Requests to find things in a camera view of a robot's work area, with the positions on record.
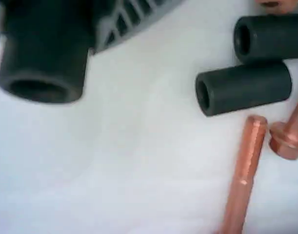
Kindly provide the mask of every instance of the copper part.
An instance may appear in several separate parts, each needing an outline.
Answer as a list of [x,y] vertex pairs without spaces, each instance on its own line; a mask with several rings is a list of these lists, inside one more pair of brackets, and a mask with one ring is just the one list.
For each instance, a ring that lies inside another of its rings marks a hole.
[[266,118],[247,118],[220,234],[242,233],[266,130]]
[[298,159],[298,104],[287,123],[271,125],[270,134],[269,145],[277,155],[288,160]]

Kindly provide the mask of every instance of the white fabric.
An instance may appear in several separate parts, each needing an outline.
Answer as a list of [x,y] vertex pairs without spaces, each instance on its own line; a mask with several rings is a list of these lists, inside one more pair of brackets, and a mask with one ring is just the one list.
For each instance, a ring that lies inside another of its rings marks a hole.
[[[286,102],[212,118],[197,105],[196,74],[236,65],[234,24],[257,13],[253,0],[187,0],[90,59],[73,105],[0,90],[0,234],[216,231],[246,117],[286,120],[298,101],[294,60]],[[267,142],[244,230],[298,234],[298,161]]]

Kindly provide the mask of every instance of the tube opening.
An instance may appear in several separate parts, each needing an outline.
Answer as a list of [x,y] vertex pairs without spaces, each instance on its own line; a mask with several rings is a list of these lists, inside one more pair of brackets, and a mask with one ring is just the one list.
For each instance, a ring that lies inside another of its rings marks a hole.
[[242,55],[247,55],[251,49],[251,33],[246,25],[240,26],[236,30],[236,46]]
[[10,85],[12,94],[21,98],[45,103],[65,102],[66,89],[38,80],[17,80]]
[[199,103],[204,110],[208,110],[210,107],[209,94],[207,87],[203,81],[198,83]]

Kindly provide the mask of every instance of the black rubber sleeve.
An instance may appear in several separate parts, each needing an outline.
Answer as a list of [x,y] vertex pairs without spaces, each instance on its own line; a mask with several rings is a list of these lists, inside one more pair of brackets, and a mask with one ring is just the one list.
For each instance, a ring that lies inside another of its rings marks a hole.
[[240,18],[234,50],[243,63],[298,58],[298,14]]
[[7,7],[2,89],[42,103],[69,103],[82,96],[93,45],[85,2],[37,0]]
[[290,73],[283,62],[201,73],[195,85],[199,106],[208,117],[284,101],[292,91]]

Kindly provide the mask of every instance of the copper pin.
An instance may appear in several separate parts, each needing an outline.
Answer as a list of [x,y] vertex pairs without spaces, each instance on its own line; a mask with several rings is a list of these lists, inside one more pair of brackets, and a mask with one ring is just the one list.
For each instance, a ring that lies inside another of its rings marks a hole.
[[276,122],[270,127],[270,148],[280,157],[298,159],[298,104],[287,123]]
[[247,118],[220,234],[242,233],[266,130],[266,118]]

